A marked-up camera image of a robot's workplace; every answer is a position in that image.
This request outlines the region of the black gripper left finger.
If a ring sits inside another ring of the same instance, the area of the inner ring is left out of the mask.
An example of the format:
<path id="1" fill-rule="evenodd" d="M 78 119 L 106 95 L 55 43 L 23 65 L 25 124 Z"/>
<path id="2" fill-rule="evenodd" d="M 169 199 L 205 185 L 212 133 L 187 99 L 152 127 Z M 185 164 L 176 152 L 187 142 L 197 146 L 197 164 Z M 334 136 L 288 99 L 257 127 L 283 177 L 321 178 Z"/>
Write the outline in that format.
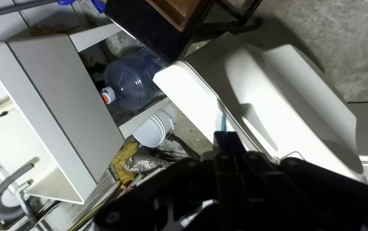
<path id="1" fill-rule="evenodd" d="M 103 205 L 97 231 L 284 231 L 262 183 L 244 169 L 233 132 L 218 132 L 201 160 L 182 159 Z"/>

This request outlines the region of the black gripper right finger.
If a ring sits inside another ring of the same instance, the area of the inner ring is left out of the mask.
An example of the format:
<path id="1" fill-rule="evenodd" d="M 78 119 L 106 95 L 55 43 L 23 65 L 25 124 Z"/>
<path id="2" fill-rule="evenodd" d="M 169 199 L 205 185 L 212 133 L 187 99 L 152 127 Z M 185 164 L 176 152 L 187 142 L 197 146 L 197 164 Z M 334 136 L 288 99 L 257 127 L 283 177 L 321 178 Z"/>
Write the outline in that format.
<path id="1" fill-rule="evenodd" d="M 287 158 L 278 168 L 309 197 L 333 231 L 368 231 L 368 185 L 309 161 Z"/>

